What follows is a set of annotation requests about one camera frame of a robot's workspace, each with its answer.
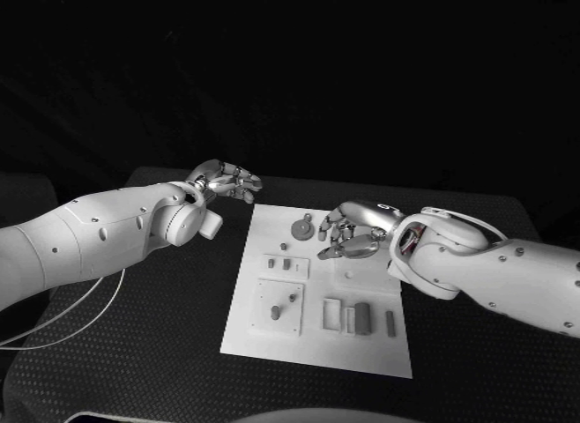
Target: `white cable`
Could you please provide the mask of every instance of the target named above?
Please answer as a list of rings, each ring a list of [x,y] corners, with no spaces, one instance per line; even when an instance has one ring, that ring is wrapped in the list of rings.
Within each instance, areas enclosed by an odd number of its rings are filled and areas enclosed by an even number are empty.
[[[425,209],[435,211],[435,212],[444,212],[444,213],[453,214],[459,218],[461,218],[461,219],[467,220],[469,222],[476,223],[477,225],[483,226],[503,241],[506,241],[509,239],[509,237],[500,232],[500,230],[496,227],[493,227],[489,223],[483,222],[477,218],[473,218],[471,216],[467,216],[466,214],[457,213],[456,211],[438,209],[435,207],[425,207]]]
[[[97,321],[97,319],[102,316],[102,313],[105,312],[105,310],[108,309],[108,307],[113,304],[114,298],[115,298],[115,294],[118,294],[118,290],[121,289],[121,284],[123,284],[123,279],[124,279],[124,269],[123,269],[123,273],[121,273],[121,279],[118,281],[118,286],[115,287],[115,291],[113,294],[113,297],[108,301],[108,303],[105,304],[105,307],[102,308],[102,311],[100,312],[100,314],[92,318],[92,320],[74,332],[71,333],[66,337],[64,337],[62,339],[59,339],[58,341],[45,344],[45,345],[38,345],[38,346],[28,346],[28,347],[22,347],[22,346],[0,346],[0,350],[4,351],[25,351],[25,350],[36,350],[38,348],[45,348],[48,346],[52,346],[61,342],[64,342],[65,340],[68,340],[69,338],[72,338],[74,336],[77,336]],[[30,333],[33,333],[36,330],[40,330],[43,327],[46,327],[49,324],[52,324],[77,306],[78,304],[81,304],[82,300],[87,298],[87,296],[91,294],[92,290],[95,289],[97,285],[102,282],[102,278],[100,278],[100,280],[97,281],[95,285],[92,285],[89,291],[81,296],[81,298],[78,299],[78,301],[65,309],[65,311],[62,311],[48,322],[42,323],[36,328],[33,328],[32,330],[29,330],[28,332],[16,335],[15,337],[12,337],[10,339],[7,339],[6,341],[0,342],[0,345],[7,344],[9,342],[17,340],[19,338],[22,338],[25,335],[29,335]]]

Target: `dark wall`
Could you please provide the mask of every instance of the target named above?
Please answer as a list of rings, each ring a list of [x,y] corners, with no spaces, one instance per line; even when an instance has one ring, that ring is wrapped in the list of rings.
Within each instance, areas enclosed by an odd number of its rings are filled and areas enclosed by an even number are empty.
[[[541,230],[580,207],[572,5],[110,3],[0,2],[0,170],[61,202],[219,158],[510,195]]]

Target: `black tablecloth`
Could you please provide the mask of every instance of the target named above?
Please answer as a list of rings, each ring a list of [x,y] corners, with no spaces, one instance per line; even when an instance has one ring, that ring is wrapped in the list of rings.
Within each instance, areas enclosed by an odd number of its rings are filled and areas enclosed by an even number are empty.
[[[186,170],[143,167],[127,185],[186,175]],[[260,204],[332,210],[363,198],[405,213],[431,205],[483,219],[509,237],[538,240],[525,210],[508,197],[274,177],[262,181]],[[215,240],[198,236],[182,248],[156,251],[127,269],[117,301],[89,329],[17,355],[4,390],[10,421],[56,423],[88,410],[225,422],[296,407],[362,409],[425,422],[580,421],[580,340],[490,313],[464,294],[441,301],[402,284],[412,380],[221,354],[252,207],[219,198],[211,209],[224,217]],[[91,320],[117,278],[28,345],[56,340]],[[89,286],[59,289],[45,319]]]

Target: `robotic hand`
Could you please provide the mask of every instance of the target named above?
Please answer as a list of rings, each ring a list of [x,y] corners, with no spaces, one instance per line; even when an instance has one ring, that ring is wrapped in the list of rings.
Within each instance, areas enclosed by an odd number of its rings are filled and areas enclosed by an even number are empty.
[[[489,242],[486,228],[500,241]],[[371,234],[353,237],[356,226]],[[366,258],[389,249],[388,273],[425,294],[453,300],[464,291],[482,307],[516,320],[580,338],[580,252],[539,242],[509,240],[469,216],[425,207],[404,216],[386,204],[348,201],[326,216],[317,255]]]
[[[0,311],[49,288],[101,278],[199,233],[212,239],[216,195],[252,202],[260,178],[209,160],[183,182],[105,191],[74,199],[22,225],[0,229]]]

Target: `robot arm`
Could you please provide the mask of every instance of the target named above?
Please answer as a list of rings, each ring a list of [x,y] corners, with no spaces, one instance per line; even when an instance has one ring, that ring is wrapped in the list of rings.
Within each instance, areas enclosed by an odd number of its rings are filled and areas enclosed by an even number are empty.
[[[261,180],[211,160],[185,182],[159,183],[77,198],[22,225],[0,229],[0,311],[55,286],[114,274],[199,233],[212,239],[216,195],[252,202]]]
[[[405,217],[385,204],[346,202],[322,222],[319,239],[332,228],[332,245],[319,258],[363,258],[389,248],[388,273],[420,291],[441,300],[464,291],[493,312],[580,338],[580,252],[500,233],[490,243],[453,214],[424,208]],[[371,234],[352,237],[355,226],[371,226]]]

